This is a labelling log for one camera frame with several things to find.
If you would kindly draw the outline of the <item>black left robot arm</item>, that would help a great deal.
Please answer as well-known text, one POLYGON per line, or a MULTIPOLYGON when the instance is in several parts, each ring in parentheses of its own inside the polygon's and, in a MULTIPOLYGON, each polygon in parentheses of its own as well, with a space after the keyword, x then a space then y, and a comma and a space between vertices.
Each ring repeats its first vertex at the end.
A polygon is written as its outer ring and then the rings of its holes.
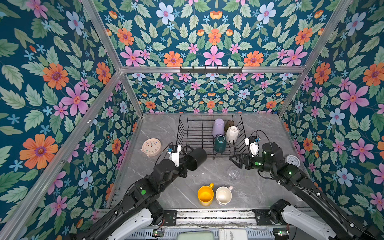
POLYGON ((178 177, 187 177, 187 158, 176 166, 172 160, 162 160, 150 175, 136 181, 123 199, 83 232, 70 234, 65 240, 117 240, 124 239, 140 228, 157 225, 164 209, 157 199, 178 177))

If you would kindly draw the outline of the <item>black mug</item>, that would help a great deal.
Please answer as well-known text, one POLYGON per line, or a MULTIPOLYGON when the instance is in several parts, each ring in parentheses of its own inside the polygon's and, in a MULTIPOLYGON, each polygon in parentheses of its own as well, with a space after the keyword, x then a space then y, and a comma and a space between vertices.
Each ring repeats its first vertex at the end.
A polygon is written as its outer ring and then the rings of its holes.
POLYGON ((208 154, 203 148, 193 148, 187 145, 183 147, 182 151, 185 155, 185 165, 190 171, 195 171, 208 158, 208 154))

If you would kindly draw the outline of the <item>lavender plastic cup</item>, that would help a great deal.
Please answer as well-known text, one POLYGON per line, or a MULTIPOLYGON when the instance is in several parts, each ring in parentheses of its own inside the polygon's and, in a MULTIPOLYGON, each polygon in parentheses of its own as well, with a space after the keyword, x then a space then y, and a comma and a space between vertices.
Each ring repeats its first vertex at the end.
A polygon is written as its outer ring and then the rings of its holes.
POLYGON ((215 119, 213 122, 212 135, 216 138, 219 135, 225 134, 225 124, 223 119, 215 119))

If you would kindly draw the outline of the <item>brown textured cup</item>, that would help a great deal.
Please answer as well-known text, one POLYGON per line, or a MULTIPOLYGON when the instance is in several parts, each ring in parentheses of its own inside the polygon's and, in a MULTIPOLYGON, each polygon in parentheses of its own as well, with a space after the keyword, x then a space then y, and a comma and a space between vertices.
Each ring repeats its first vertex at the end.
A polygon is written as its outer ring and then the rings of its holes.
POLYGON ((235 122, 234 122, 233 120, 228 120, 228 121, 226 122, 226 124, 225 124, 225 127, 224 127, 225 132, 227 132, 228 129, 229 129, 230 127, 234 126, 234 125, 235 125, 235 122))

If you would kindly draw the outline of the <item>yellow mug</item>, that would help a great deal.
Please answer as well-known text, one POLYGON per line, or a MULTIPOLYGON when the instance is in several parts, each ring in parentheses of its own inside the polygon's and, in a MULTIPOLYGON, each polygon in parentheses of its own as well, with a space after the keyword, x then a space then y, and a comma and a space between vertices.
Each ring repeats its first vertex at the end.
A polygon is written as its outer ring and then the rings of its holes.
POLYGON ((198 200, 203 207, 208 207, 212 204, 214 199, 214 191, 213 191, 214 186, 215 185, 211 183, 208 186, 202 186, 198 190, 198 194, 197 194, 198 200))

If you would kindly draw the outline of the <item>green mug white inside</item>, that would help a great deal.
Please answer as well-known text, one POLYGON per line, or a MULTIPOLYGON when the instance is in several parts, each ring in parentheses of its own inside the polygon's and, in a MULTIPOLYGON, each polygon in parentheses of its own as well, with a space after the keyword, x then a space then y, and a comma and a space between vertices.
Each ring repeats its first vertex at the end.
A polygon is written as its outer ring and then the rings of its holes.
POLYGON ((215 138, 214 151, 218 154, 224 153, 227 146, 227 140, 224 135, 217 135, 215 138))

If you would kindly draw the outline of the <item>white faceted mug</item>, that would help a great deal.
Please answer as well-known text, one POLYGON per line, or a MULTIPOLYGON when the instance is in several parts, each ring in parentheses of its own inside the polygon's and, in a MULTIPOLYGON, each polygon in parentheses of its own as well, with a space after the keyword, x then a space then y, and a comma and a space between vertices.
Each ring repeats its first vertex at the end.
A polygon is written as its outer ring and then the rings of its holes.
POLYGON ((226 132, 227 143, 235 143, 239 135, 239 129, 236 126, 230 126, 226 132))

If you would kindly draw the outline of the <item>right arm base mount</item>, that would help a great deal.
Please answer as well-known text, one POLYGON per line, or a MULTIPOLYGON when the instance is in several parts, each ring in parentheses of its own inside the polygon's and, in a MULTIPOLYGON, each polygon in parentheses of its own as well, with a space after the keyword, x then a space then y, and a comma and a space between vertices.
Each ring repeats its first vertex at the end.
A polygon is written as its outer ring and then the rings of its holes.
POLYGON ((284 208, 287 206, 291 206, 291 204, 286 200, 280 199, 276 203, 274 203, 269 209, 252 209, 252 212, 255 214, 257 225, 280 226, 287 224, 283 219, 283 211, 284 208))

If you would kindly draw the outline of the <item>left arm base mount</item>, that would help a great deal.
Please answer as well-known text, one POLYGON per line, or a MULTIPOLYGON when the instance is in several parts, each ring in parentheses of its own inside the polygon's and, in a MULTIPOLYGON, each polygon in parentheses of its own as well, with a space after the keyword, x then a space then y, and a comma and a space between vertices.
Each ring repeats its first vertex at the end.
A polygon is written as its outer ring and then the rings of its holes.
POLYGON ((147 207, 151 213, 152 226, 174 227, 176 226, 177 210, 164 210, 158 201, 147 207))

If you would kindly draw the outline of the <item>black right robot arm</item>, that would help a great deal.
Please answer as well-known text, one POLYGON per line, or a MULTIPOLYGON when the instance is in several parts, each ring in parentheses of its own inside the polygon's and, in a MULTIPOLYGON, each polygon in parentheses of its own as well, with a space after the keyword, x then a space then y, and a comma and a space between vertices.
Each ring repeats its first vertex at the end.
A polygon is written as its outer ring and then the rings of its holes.
POLYGON ((268 218, 275 225, 293 225, 318 240, 382 240, 383 233, 375 226, 364 226, 348 215, 322 193, 299 167, 286 162, 283 150, 276 143, 263 145, 260 155, 232 155, 229 157, 238 168, 269 173, 288 191, 303 200, 321 218, 320 221, 280 199, 269 210, 268 218))

